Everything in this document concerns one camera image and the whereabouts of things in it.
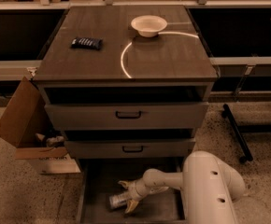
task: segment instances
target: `open cardboard box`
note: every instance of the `open cardboard box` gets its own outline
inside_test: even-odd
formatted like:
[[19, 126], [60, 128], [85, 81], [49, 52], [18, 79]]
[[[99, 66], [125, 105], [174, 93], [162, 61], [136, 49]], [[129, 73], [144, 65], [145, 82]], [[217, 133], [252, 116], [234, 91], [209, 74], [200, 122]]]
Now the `open cardboard box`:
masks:
[[65, 147], [41, 147], [36, 133], [51, 128], [45, 102], [24, 77], [0, 118], [0, 137], [16, 148], [15, 159], [27, 160], [40, 174], [79, 173], [76, 160]]

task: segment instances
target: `gray cabinet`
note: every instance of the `gray cabinet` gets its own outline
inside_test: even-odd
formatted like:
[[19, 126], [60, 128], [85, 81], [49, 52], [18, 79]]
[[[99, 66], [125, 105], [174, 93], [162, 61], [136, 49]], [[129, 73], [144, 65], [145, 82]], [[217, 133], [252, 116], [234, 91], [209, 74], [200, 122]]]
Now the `gray cabinet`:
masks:
[[[165, 33], [130, 26], [147, 14], [167, 20]], [[71, 49], [77, 36], [103, 46]], [[34, 78], [78, 159], [186, 156], [215, 80], [184, 6], [71, 7]]]

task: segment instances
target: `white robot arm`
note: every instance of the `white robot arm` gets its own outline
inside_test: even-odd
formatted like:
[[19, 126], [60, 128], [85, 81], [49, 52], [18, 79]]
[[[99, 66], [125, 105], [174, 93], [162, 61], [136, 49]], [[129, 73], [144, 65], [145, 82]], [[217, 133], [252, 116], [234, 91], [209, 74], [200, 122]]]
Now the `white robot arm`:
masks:
[[127, 204], [125, 213], [135, 210], [138, 203], [151, 194], [168, 188], [178, 189], [184, 198], [184, 213], [189, 224], [236, 224], [232, 201], [245, 191], [242, 176], [234, 168], [205, 151], [192, 153], [179, 173], [149, 169], [135, 181], [120, 181], [126, 191], [110, 197], [115, 209]]

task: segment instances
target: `small bowl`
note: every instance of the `small bowl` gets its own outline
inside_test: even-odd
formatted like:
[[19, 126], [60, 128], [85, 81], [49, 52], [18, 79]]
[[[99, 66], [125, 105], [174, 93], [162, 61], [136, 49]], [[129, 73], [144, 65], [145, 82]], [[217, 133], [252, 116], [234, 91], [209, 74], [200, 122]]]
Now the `small bowl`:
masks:
[[167, 25], [165, 19], [158, 16], [140, 16], [132, 20], [132, 27], [144, 37], [154, 37]]

